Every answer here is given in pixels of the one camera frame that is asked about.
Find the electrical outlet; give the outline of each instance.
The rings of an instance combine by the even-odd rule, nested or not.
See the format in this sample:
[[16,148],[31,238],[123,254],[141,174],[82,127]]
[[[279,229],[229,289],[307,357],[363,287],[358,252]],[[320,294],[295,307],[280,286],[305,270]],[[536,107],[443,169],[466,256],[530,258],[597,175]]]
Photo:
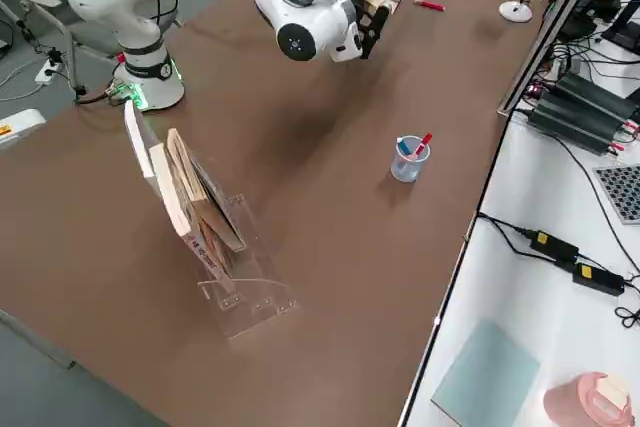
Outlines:
[[54,72],[60,72],[62,70],[62,63],[53,63],[50,59],[44,61],[44,65],[36,75],[36,84],[49,85],[53,80],[55,74],[47,75],[46,70],[53,70]]

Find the marker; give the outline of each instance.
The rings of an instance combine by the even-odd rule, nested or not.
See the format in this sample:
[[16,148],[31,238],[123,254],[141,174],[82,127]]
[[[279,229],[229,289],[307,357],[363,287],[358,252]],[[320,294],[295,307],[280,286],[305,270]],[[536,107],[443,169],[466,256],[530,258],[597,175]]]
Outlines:
[[420,155],[422,153],[422,151],[427,146],[427,144],[429,143],[429,141],[431,140],[432,137],[433,137],[433,135],[431,135],[431,134],[427,134],[427,135],[424,136],[424,139],[422,139],[422,142],[420,142],[420,145],[416,149],[416,156],[418,156],[418,155]]
[[400,149],[400,152],[402,152],[404,155],[411,154],[411,149],[409,149],[409,147],[401,137],[398,137],[396,142],[398,143],[398,148]]
[[440,12],[445,11],[445,6],[442,4],[434,4],[433,2],[427,2],[426,0],[413,0],[413,3],[420,7],[426,7],[431,10],[438,10]]

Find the light blue board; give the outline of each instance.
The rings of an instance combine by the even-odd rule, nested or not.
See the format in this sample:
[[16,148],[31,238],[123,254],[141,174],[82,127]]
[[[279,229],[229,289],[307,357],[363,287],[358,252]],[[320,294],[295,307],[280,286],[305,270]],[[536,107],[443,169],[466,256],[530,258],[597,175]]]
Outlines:
[[539,367],[500,327],[481,321],[431,400],[462,427],[511,427]]

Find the white table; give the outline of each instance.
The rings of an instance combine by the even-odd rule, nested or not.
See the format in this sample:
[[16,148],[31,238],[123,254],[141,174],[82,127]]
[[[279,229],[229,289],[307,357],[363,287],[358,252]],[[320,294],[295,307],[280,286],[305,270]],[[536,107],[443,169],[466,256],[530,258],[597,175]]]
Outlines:
[[[591,45],[614,58],[637,59],[608,41]],[[598,68],[608,75],[640,77],[640,66],[598,64]],[[640,86],[640,81],[593,74],[594,83],[621,96]],[[617,160],[569,147],[589,171],[616,162],[640,163],[639,142],[626,146]],[[640,226],[623,226],[591,177],[620,239],[640,263]],[[527,127],[522,114],[515,114],[510,122],[480,210],[519,226],[548,231],[624,277],[632,273],[579,167],[555,140]],[[506,232],[517,248],[528,250],[526,239],[510,229]],[[497,323],[540,362],[515,426],[555,425],[542,406],[545,391],[592,370],[626,380],[640,418],[640,327],[624,329],[613,313],[618,306],[640,308],[635,292],[627,290],[615,298],[578,286],[559,268],[514,254],[500,233],[482,219],[473,228],[451,292],[406,425],[456,425],[431,397],[483,319]]]

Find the red pen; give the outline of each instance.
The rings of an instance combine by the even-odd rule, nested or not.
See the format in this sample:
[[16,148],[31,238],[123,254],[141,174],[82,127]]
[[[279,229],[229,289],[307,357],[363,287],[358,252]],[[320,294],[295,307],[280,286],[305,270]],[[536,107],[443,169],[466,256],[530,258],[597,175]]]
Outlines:
[[434,4],[433,2],[427,2],[426,0],[414,0],[414,4],[419,5],[420,7],[426,7],[427,9],[439,10],[440,12],[444,12],[444,5],[442,4]]
[[433,135],[431,134],[427,134],[424,136],[424,139],[422,139],[422,142],[420,142],[420,145],[416,149],[416,156],[420,155],[420,153],[424,150],[424,148],[427,146],[427,144],[431,140],[431,137],[433,137]]

